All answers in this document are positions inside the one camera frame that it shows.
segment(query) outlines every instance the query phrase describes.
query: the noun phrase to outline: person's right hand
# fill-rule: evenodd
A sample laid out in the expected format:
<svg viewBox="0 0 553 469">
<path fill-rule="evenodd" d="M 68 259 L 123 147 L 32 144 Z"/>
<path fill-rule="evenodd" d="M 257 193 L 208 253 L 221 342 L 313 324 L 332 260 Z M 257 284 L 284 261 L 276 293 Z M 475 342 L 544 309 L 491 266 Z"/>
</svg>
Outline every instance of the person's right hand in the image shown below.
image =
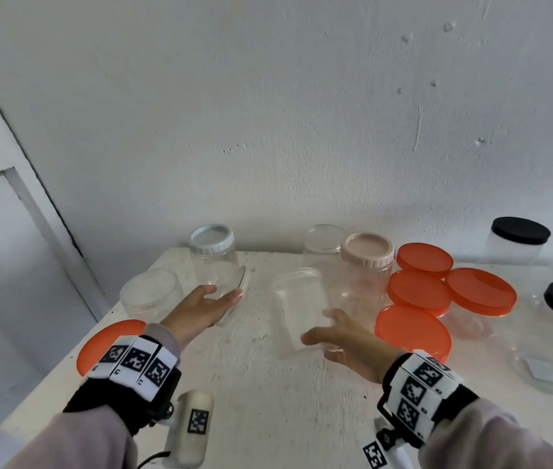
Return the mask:
<svg viewBox="0 0 553 469">
<path fill-rule="evenodd" d="M 325 352 L 326 359 L 349 367 L 371 382 L 382 383 L 399 349 L 367 331 L 341 309 L 333 309 L 330 316 L 333 326 L 305 332 L 300 336 L 302 343 L 336 345 L 340 350 Z"/>
</svg>

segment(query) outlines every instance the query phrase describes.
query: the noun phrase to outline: white sensor device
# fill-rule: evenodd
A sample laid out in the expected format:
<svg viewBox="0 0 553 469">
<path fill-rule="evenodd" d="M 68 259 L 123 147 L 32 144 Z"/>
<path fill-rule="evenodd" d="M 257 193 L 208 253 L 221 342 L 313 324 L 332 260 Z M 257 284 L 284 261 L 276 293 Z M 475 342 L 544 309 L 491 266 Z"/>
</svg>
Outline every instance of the white sensor device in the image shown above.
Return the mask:
<svg viewBox="0 0 553 469">
<path fill-rule="evenodd" d="M 189 390 L 172 401 L 174 412 L 158 421 L 169 426 L 166 447 L 170 456 L 162 459 L 163 467 L 190 469 L 200 467 L 207 454 L 207 441 L 213 416 L 213 394 Z"/>
</svg>

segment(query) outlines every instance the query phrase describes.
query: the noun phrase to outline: white table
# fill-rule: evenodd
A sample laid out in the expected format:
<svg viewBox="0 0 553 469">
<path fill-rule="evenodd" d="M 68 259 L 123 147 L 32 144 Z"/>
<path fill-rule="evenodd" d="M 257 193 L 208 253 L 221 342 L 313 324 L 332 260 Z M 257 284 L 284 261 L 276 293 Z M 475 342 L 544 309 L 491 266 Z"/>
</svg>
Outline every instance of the white table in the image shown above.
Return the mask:
<svg viewBox="0 0 553 469">
<path fill-rule="evenodd" d="M 252 276 L 236 314 L 226 327 L 210 328 L 192 342 L 181 360 L 183 377 L 177 394 L 191 388 L 210 390 L 216 402 L 202 467 L 366 467 L 354 432 L 378 416 L 380 387 L 324 361 L 321 353 L 286 361 L 273 357 L 268 286 L 276 273 L 300 266 L 301 255 L 240 252 L 240 262 Z M 196 285 L 185 248 L 166 251 L 153 266 L 175 270 L 185 292 Z M 83 344 L 127 317 L 122 305 L 116 304 L 1 429 L 24 440 L 38 434 L 79 386 L 76 358 Z M 513 411 L 526 427 L 553 443 L 553 395 L 528 386 L 501 356 L 480 342 L 455 339 L 447 363 L 477 394 Z M 163 450 L 166 434 L 167 428 L 159 425 L 140 431 L 136 437 L 139 459 Z M 415 451 L 408 451 L 417 467 Z"/>
</svg>

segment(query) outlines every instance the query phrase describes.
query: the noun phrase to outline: white wall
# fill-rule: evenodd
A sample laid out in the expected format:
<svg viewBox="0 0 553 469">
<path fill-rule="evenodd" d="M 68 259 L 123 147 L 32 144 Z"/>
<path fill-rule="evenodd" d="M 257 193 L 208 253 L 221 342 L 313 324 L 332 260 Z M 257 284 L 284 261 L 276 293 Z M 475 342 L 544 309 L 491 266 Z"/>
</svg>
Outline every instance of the white wall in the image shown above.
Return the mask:
<svg viewBox="0 0 553 469">
<path fill-rule="evenodd" d="M 553 229 L 553 0 L 0 0 L 0 107 L 112 296 L 205 222 Z"/>
</svg>

